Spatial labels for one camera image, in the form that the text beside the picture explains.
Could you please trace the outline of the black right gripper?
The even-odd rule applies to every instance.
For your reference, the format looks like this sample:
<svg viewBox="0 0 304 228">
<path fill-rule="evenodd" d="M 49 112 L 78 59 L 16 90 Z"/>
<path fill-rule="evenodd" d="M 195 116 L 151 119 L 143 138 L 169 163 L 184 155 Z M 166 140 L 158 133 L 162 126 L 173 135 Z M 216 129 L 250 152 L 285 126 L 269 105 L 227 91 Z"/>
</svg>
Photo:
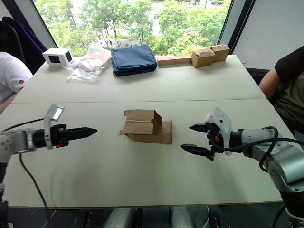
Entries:
<svg viewBox="0 0 304 228">
<path fill-rule="evenodd" d="M 222 134 L 219 132 L 220 129 L 214 123 L 196 123 L 189 127 L 197 132 L 207 132 L 207 138 L 209 140 L 210 150 L 205 147 L 199 147 L 194 144 L 182 144 L 180 147 L 194 155 L 207 157 L 213 161 L 216 153 L 224 153 L 224 140 Z"/>
</svg>

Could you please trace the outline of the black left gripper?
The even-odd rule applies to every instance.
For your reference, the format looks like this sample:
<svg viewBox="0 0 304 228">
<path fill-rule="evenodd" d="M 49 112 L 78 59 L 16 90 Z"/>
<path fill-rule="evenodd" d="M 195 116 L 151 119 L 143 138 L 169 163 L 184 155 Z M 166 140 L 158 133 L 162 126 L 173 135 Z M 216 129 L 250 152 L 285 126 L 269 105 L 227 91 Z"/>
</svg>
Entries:
<svg viewBox="0 0 304 228">
<path fill-rule="evenodd" d="M 56 124 L 50 128 L 50 138 L 53 147 L 60 148 L 69 145 L 68 141 L 87 138 L 98 130 L 88 127 L 72 128 L 67 130 L 66 124 Z"/>
</svg>

